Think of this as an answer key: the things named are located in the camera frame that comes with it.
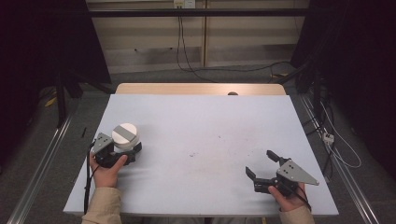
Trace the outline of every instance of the white cylindrical object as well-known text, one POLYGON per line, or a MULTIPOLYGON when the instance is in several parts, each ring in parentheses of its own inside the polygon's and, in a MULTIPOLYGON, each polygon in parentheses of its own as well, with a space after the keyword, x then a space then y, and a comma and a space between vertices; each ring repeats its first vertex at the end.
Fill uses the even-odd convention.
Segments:
POLYGON ((139 142, 139 133, 131 123, 122 123, 117 126, 112 134, 114 145, 123 150, 130 150, 139 142))

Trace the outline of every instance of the wire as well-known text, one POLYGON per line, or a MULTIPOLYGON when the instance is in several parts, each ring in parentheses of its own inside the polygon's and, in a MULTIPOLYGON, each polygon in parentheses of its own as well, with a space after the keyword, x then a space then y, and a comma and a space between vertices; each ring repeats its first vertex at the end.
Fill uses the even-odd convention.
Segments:
POLYGON ((307 120, 307 121, 305 121, 305 122, 303 122, 303 123, 301 123, 301 126, 305 126, 305 125, 307 125, 309 122, 313 122, 313 120, 314 119, 316 119, 317 117, 316 116, 314 116, 312 119, 309 119, 309 120, 307 120))
MULTIPOLYGON (((327 149, 327 148, 326 148, 326 144, 324 143, 324 141, 322 141, 322 144, 323 144, 323 146, 324 146, 324 149, 327 149)), ((334 146, 335 146, 335 141, 332 142, 332 150, 330 150, 330 151, 325 150, 326 153, 327 153, 327 159, 326 159, 326 162, 325 162, 325 164, 324 164, 324 166, 323 166, 323 169, 322 169, 322 174, 323 174, 323 176, 325 176, 324 173, 326 172, 327 165, 330 164, 330 175, 328 176, 329 179, 332 179, 332 173, 333 173, 333 168, 332 168, 332 154, 333 154, 333 151, 334 151, 334 146)))
POLYGON ((184 42, 184 28, 183 28, 183 19, 181 17, 178 17, 178 41, 177 41, 177 65, 178 67, 182 70, 182 71, 186 71, 186 72, 193 72, 194 75, 200 79, 209 81, 209 82, 214 82, 214 83, 218 83, 215 80, 209 79, 209 78, 205 78, 205 77, 201 77, 198 74, 196 74, 196 71, 194 71, 191 68, 190 62, 189 62, 189 58, 187 57, 187 51, 186 51, 186 43, 184 42), (183 49, 184 49, 184 55, 186 57, 186 61, 187 61, 187 65, 189 66, 190 70, 188 69, 184 69, 181 67, 179 61, 178 61, 178 50, 180 48, 180 37, 182 38, 183 41, 183 49))
MULTIPOLYGON (((293 0, 293 8, 296 8, 296 0, 293 0)), ((294 17, 294 24, 296 25, 296 32, 297 32, 297 35, 300 37, 300 31, 298 30, 298 25, 297 25, 296 17, 294 17)))
POLYGON ((306 136, 308 136, 309 134, 311 134, 311 133, 315 133, 315 132, 317 132, 317 131, 320 131, 321 129, 322 129, 322 127, 323 127, 323 124, 324 124, 324 122, 326 121, 326 119, 322 119, 322 120, 320 120, 319 121, 319 126, 315 129, 315 130, 313 130, 313 131, 311 131, 311 132, 309 132, 309 133, 306 133, 305 135, 306 136))
MULTIPOLYGON (((329 108, 329 110, 330 110, 330 112, 331 112, 331 119, 329 119, 329 122, 330 122, 330 124, 332 124, 331 125, 331 127, 332 126, 335 126, 335 124, 334 124, 334 113, 332 112, 332 106, 330 105, 330 104, 327 104, 327 107, 329 108)), ((334 128, 332 127, 332 129, 329 131, 329 133, 331 133, 332 135, 334 135, 334 128)))
POLYGON ((334 44, 335 44, 336 41, 338 40, 338 37, 340 36, 341 31, 342 31, 342 29, 343 29, 343 26, 344 26, 344 23, 345 23, 346 14, 347 14, 347 9, 348 9, 348 7, 349 7, 349 2, 350 2, 350 0, 348 0, 348 1, 346 2, 346 7, 345 7, 345 10, 344 10, 344 13, 343 13, 343 17, 342 17, 342 19, 341 19, 341 24, 338 25, 337 36, 335 37, 335 39, 334 39, 334 41, 333 41, 334 44))
POLYGON ((188 56, 187 56, 186 44, 185 44, 185 41, 184 41, 184 26, 183 26, 183 19, 182 19, 181 17, 178 17, 177 66, 178 66, 178 67, 180 68, 180 70, 182 70, 182 71, 185 71, 185 72, 193 72, 194 75, 195 75, 196 77, 200 78, 200 79, 203 79, 203 80, 206 80, 206 81, 210 81, 210 82, 218 83, 218 82, 215 81, 215 80, 212 80, 212 79, 209 79, 209 78, 205 78, 205 77, 201 77, 201 76, 199 76, 198 74, 196 74, 196 72, 199 72, 199 71, 255 72, 255 71, 260 71, 260 70, 264 70, 264 69, 270 68, 270 69, 271 69, 271 79, 268 81, 268 83, 270 83, 270 81, 272 80, 272 78, 273 78, 273 76, 274 76, 273 71, 272 71, 272 67, 273 67, 274 65, 281 64, 281 63, 288 63, 288 64, 290 64, 290 62, 284 61, 284 62, 272 63, 272 64, 266 65, 266 66, 264 66, 264 67, 252 68, 252 69, 228 69, 228 68, 198 68, 198 69, 192 69, 192 67, 191 67, 191 65, 190 65, 189 58, 188 58, 188 56), (184 55, 185 55, 185 58, 186 58, 186 61, 187 61, 187 65, 188 65, 189 69, 186 69, 186 68, 181 67, 180 61, 179 61, 179 59, 178 59, 178 54, 179 54, 179 49, 180 49, 180 38, 181 38, 182 43, 183 43, 184 55))
POLYGON ((298 199, 300 199, 303 203, 305 203, 305 205, 308 207, 309 211, 312 211, 312 207, 311 204, 309 204, 308 202, 308 198, 306 197, 306 193, 305 191, 300 188, 300 186, 298 186, 298 188, 303 192, 305 198, 303 198, 300 194, 296 193, 294 190, 290 189, 288 186, 286 186, 285 184, 283 184, 282 182, 278 182, 280 185, 282 185, 283 188, 285 188, 288 192, 294 194, 298 199))
POLYGON ((93 174, 96 172, 96 170, 99 168, 99 166, 96 167, 95 170, 92 172, 92 176, 90 177, 90 152, 91 152, 91 148, 93 147, 93 145, 95 145, 95 141, 93 141, 88 146, 88 149, 87 149, 87 182, 85 185, 85 195, 84 195, 84 215, 87 214, 87 211, 88 211, 88 201, 90 199, 92 177, 93 177, 93 174))
POLYGON ((330 125, 332 126, 332 129, 334 130, 334 132, 346 143, 347 146, 349 146, 349 148, 352 150, 352 152, 356 155, 357 159, 359 160, 359 164, 358 165, 351 165, 349 163, 347 163, 346 161, 344 161, 337 153, 334 152, 334 150, 332 149, 332 147, 330 146, 330 144, 327 144, 329 146, 329 150, 334 154, 334 157, 337 158, 339 161, 341 161, 343 164, 345 164, 348 167, 351 168, 359 168, 361 167, 361 158, 359 157, 358 153, 355 151, 355 149, 341 136, 341 134, 339 132, 337 132, 337 130, 335 129, 335 127, 332 125, 332 122, 330 121, 329 118, 329 114, 326 111, 326 108, 324 107, 323 103, 320 102, 321 106, 323 107, 323 111, 326 114, 326 117, 328 118, 330 125))

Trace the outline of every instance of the white table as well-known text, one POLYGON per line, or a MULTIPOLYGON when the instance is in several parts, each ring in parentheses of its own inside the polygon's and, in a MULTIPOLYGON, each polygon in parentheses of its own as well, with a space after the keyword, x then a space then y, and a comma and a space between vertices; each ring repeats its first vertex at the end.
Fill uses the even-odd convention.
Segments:
MULTIPOLYGON (((112 95, 98 132, 110 134, 123 122, 138 128, 143 150, 137 162, 120 171, 122 213, 277 215, 272 196, 254 192, 245 174, 248 166, 258 177, 275 177, 278 164, 265 155, 270 149, 293 158, 320 182, 306 186, 314 215, 338 214, 289 96, 112 95)), ((66 213, 82 215, 85 166, 66 213)))

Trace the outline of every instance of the beige sleeve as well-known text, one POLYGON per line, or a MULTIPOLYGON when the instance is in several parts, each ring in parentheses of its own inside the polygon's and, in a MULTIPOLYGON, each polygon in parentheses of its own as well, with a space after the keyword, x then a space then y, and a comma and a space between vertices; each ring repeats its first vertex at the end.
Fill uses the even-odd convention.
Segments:
POLYGON ((82 217, 83 224, 121 223, 120 196, 118 189, 98 188, 92 195, 88 212, 82 217))
POLYGON ((305 206, 301 206, 289 212, 280 212, 282 224, 315 224, 311 212, 305 206))

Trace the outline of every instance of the human hand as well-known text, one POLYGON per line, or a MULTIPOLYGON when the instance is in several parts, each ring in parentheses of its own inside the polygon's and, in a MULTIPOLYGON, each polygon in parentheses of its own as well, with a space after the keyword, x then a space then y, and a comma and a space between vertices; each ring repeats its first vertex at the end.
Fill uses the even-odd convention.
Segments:
MULTIPOLYGON (((297 188, 296 193, 300 195, 302 198, 305 198, 305 185, 304 183, 299 183, 299 188, 297 188)), ((273 195, 275 200, 279 203, 280 205, 280 211, 281 212, 289 212, 291 210, 294 210, 296 208, 299 208, 301 206, 304 206, 305 203, 299 199, 295 194, 291 194, 288 197, 283 196, 277 188, 274 186, 268 187, 268 191, 273 195)))
POLYGON ((90 153, 90 166, 92 171, 94 172, 93 179, 95 181, 95 186, 97 188, 103 188, 103 187, 115 188, 117 185, 117 177, 119 170, 125 164, 127 159, 128 156, 123 155, 117 160, 117 162, 113 165, 113 167, 105 168, 100 166, 96 162, 93 154, 90 153))

